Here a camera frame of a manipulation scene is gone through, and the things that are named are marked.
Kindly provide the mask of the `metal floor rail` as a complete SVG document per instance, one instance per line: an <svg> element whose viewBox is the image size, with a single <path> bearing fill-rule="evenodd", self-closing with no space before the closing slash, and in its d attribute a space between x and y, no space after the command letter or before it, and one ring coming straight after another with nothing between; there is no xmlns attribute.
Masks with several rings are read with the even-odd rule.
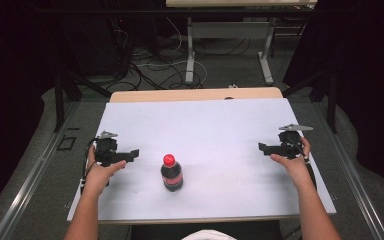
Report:
<svg viewBox="0 0 384 240"><path fill-rule="evenodd" d="M384 240L384 226L361 182L361 178L354 164L348 157L342 143L340 142L340 139L328 125L327 116L325 115L322 104L314 103L313 108L315 109L323 128L327 132L327 135L332 141L336 153L339 155L339 165L341 166L345 179L347 180L347 183L353 193L353 196L357 202L360 212L363 215L363 218L365 219L366 225L368 226L373 239Z"/></svg>
<svg viewBox="0 0 384 240"><path fill-rule="evenodd" d="M19 220L27 208L63 137L67 126L79 107L78 102L68 103L63 111L63 123L55 132L56 119L46 109L29 146L0 195L0 240L10 240Z"/></svg>

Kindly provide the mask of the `cola bottle with red cap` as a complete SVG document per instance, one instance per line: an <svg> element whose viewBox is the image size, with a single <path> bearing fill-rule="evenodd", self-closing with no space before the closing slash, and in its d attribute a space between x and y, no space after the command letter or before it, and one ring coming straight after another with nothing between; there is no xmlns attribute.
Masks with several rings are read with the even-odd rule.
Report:
<svg viewBox="0 0 384 240"><path fill-rule="evenodd" d="M183 172L181 165L172 154L163 157L163 165L160 169L164 186L171 192L177 191L183 186Z"/></svg>

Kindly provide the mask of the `person's left hand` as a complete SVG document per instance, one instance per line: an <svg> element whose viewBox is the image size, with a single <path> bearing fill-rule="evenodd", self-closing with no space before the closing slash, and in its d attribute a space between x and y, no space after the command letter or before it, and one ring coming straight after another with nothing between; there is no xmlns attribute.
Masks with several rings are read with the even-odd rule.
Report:
<svg viewBox="0 0 384 240"><path fill-rule="evenodd" d="M85 185L83 195L98 197L106 187L110 178L127 163L121 161L108 167L99 165L95 160L95 147L91 146L88 151Z"/></svg>

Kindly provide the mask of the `white desk with metal legs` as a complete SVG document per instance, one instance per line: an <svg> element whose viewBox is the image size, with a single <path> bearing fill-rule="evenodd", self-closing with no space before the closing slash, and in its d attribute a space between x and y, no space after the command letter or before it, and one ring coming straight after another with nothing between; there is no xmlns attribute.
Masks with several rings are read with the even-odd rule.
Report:
<svg viewBox="0 0 384 240"><path fill-rule="evenodd" d="M166 6L180 10L296 10L298 7L313 7L318 0L166 0ZM271 42L274 38L276 17L266 17L265 21L227 21L205 20L198 22L187 18L188 59L185 82L193 81L195 51L193 41L202 38L223 39L262 39L264 48L258 53L263 81L271 86L273 76L267 61Z"/></svg>

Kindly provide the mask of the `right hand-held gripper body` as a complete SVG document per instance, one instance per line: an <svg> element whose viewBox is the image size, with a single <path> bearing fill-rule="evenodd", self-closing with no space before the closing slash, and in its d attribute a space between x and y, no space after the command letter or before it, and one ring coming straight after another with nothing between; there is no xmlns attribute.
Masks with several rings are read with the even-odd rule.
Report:
<svg viewBox="0 0 384 240"><path fill-rule="evenodd" d="M302 155L305 160L309 157L303 151L300 131L310 131L312 127L297 124L289 124L280 127L281 133L279 139L283 150L282 156L287 159L294 159L298 154Z"/></svg>

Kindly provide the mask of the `person's right hand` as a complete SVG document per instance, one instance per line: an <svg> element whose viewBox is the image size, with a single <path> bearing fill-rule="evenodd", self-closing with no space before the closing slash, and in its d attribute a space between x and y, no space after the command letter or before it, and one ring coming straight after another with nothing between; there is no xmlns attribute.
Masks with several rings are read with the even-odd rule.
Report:
<svg viewBox="0 0 384 240"><path fill-rule="evenodd" d="M286 169L298 191L314 187L310 173L307 169L307 162L311 149L310 143L304 137L301 138L301 142L303 144L303 154L299 155L297 158L289 160L277 154L270 155L270 158L274 162L282 165Z"/></svg>

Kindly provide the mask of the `dark curtain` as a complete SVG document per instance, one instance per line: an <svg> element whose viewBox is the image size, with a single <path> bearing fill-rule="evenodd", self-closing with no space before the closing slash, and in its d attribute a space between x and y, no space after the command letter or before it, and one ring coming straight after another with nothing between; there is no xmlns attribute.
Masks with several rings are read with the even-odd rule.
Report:
<svg viewBox="0 0 384 240"><path fill-rule="evenodd" d="M358 135L357 160L384 178L384 0L318 0L283 82L339 65L337 104Z"/></svg>
<svg viewBox="0 0 384 240"><path fill-rule="evenodd" d="M7 185L53 87L28 0L0 0L0 194Z"/></svg>

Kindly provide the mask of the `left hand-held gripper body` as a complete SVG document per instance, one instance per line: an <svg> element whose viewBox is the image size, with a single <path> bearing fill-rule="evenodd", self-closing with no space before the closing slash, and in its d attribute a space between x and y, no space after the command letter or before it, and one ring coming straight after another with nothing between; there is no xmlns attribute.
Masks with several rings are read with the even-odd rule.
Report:
<svg viewBox="0 0 384 240"><path fill-rule="evenodd" d="M95 160L100 162L103 167L108 167L113 163L112 158L117 150L117 134L103 131L96 138Z"/></svg>

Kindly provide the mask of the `person's white shirt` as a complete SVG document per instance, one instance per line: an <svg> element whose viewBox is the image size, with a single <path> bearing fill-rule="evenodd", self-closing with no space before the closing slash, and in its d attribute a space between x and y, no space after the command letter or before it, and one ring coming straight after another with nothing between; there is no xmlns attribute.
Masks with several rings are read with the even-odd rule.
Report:
<svg viewBox="0 0 384 240"><path fill-rule="evenodd" d="M237 239L216 230L200 230L187 235L181 240L237 240Z"/></svg>

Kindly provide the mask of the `black floor socket frame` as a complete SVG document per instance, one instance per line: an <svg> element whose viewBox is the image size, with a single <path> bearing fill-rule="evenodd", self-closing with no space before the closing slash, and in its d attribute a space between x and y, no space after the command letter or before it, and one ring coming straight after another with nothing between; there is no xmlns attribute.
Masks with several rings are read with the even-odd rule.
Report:
<svg viewBox="0 0 384 240"><path fill-rule="evenodd" d="M66 128L57 144L57 151L71 151L77 140L77 133L80 131L77 127Z"/></svg>

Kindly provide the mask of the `black metal stand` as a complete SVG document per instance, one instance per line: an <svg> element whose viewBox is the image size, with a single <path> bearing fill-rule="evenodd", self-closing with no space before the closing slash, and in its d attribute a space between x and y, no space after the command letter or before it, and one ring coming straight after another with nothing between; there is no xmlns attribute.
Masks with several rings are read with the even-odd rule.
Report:
<svg viewBox="0 0 384 240"><path fill-rule="evenodd" d="M320 70L309 78L299 82L297 85L287 88L282 92L284 97L290 96L292 93L314 84L313 90L310 92L310 100L312 102L320 102L324 96L328 97L326 122L331 131L336 134L336 102L338 87L338 70L326 69Z"/></svg>
<svg viewBox="0 0 384 240"><path fill-rule="evenodd" d="M55 132L58 132L65 123L64 96L71 101L80 101L83 97L78 84L83 84L89 89L101 94L104 97L110 97L111 92L91 82L86 77L81 76L70 69L63 69L54 75L55 90L55 108L56 108L56 125Z"/></svg>

